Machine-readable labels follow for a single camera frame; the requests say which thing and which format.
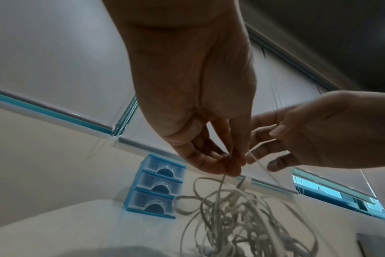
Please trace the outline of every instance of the ceiling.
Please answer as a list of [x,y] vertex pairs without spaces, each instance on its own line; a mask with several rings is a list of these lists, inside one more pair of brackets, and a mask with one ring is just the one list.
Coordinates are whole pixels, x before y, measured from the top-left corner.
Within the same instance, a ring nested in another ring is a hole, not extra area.
[[385,0],[251,0],[372,91],[385,92]]

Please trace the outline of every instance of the plastic drawer unit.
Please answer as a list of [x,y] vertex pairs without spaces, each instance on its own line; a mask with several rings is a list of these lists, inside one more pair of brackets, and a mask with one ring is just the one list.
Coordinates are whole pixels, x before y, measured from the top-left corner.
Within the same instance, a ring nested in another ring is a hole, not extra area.
[[151,171],[141,171],[135,177],[134,187],[169,196],[180,195],[183,182]]
[[163,159],[155,155],[148,155],[140,164],[140,169],[151,171],[166,177],[183,181],[185,177],[186,166]]
[[172,196],[135,188],[129,192],[124,206],[130,212],[175,219],[173,199]]

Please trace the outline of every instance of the ceiling edge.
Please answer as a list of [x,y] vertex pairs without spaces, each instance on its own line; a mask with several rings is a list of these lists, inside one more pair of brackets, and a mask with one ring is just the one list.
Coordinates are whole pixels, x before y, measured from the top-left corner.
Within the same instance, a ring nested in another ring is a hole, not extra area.
[[246,27],[276,51],[302,66],[310,73],[339,90],[366,90],[344,75],[338,68],[285,30],[264,11],[248,0],[240,0],[240,10]]

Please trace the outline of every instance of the wrist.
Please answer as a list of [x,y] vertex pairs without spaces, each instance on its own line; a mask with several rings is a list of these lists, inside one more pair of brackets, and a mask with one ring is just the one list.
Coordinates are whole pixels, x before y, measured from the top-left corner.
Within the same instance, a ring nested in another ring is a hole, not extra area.
[[236,12],[236,0],[103,0],[120,30],[126,24],[152,28],[205,25]]

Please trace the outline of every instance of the hand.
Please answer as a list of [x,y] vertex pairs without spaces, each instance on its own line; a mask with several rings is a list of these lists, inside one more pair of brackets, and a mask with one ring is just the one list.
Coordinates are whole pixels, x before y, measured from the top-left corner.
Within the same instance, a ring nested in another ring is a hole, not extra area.
[[[297,165],[385,166],[384,93],[326,93],[311,102],[253,116],[252,129],[250,147],[263,143],[252,151],[256,158],[290,151],[271,161],[269,171]],[[247,160],[254,162],[250,156]]]
[[[124,2],[105,5],[125,41],[146,120],[196,168],[238,176],[256,77],[237,2]],[[209,138],[208,122],[231,157]]]

